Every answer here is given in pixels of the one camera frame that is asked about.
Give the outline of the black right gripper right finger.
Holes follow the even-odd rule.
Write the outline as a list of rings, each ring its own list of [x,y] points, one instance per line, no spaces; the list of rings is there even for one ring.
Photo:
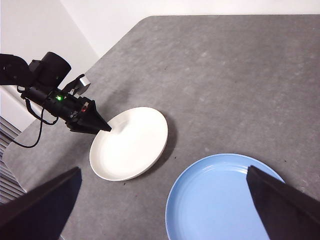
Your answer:
[[[246,181],[271,240],[318,240],[320,202],[259,168],[248,167]]]

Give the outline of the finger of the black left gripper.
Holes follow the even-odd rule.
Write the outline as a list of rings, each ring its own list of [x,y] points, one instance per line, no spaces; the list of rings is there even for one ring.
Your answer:
[[[92,135],[96,135],[100,131],[99,128],[96,128],[94,126],[84,126],[84,125],[78,124],[77,122],[69,123],[68,128],[70,129],[71,132],[92,134]]]
[[[96,127],[100,131],[110,132],[112,127],[97,112],[94,100],[87,100],[81,108],[79,125],[87,127]]]

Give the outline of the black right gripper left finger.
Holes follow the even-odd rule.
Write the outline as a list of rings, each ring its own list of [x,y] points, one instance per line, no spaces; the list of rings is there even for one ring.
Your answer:
[[[82,173],[74,167],[0,207],[2,240],[57,240],[75,206]]]

